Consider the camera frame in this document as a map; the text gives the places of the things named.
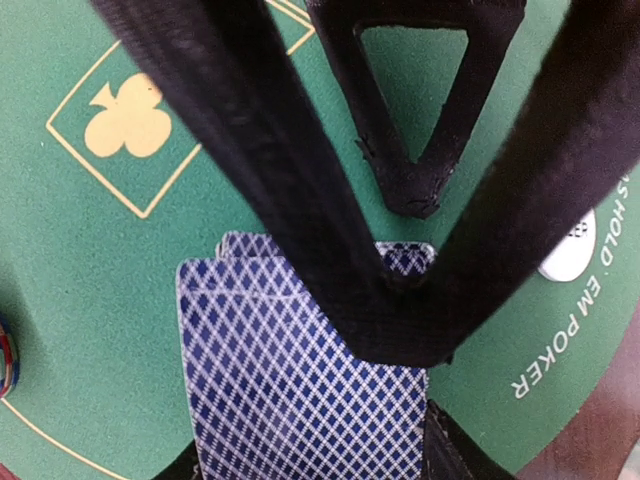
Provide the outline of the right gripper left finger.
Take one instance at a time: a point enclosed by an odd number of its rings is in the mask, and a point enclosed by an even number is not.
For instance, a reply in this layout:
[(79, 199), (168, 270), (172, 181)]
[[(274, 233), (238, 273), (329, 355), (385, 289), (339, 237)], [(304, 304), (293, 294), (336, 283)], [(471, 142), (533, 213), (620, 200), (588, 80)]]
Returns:
[(336, 152), (261, 1), (98, 1), (358, 358), (428, 367)]

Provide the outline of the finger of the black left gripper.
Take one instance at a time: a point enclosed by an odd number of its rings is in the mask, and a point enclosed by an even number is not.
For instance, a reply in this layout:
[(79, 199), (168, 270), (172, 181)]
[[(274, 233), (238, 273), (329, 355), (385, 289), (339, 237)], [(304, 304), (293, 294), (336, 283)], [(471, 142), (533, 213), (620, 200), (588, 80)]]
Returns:
[[(309, 1), (306, 4), (332, 73), (347, 102), (385, 206), (426, 219), (469, 141), (506, 51), (523, 1)], [(462, 30), (468, 46), (423, 152), (410, 161), (361, 41), (372, 27)]]

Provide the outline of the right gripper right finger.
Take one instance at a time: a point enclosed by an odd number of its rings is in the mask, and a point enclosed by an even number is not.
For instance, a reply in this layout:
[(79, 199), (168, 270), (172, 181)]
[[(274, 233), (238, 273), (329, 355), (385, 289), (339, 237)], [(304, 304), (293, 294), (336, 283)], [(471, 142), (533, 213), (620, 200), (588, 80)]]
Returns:
[(446, 360), (639, 160), (639, 5), (575, 1), (516, 123), (399, 311), (403, 365)]

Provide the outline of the white dealer button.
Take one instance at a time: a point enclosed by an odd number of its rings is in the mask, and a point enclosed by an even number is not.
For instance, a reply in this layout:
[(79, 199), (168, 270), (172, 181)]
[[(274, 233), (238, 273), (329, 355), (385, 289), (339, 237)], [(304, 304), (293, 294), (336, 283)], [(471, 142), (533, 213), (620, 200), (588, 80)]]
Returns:
[(589, 266), (596, 245), (595, 211), (588, 211), (538, 267), (547, 280), (576, 280)]

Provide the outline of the grey card deck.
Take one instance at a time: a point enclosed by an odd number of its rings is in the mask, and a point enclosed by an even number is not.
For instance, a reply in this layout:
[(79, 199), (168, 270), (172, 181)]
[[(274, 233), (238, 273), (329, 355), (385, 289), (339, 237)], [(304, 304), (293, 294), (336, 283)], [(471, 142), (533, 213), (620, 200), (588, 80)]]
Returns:
[(428, 374), (346, 346), (272, 239), (230, 232), (176, 272), (206, 479), (417, 479)]

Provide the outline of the red poker chip stack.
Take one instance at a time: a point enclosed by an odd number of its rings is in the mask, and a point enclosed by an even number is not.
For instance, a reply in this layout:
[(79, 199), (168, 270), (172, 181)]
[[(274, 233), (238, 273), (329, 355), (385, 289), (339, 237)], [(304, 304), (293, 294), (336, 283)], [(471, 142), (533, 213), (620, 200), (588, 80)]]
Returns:
[(11, 393), (20, 377), (20, 361), (17, 346), (5, 316), (1, 316), (1, 397)]

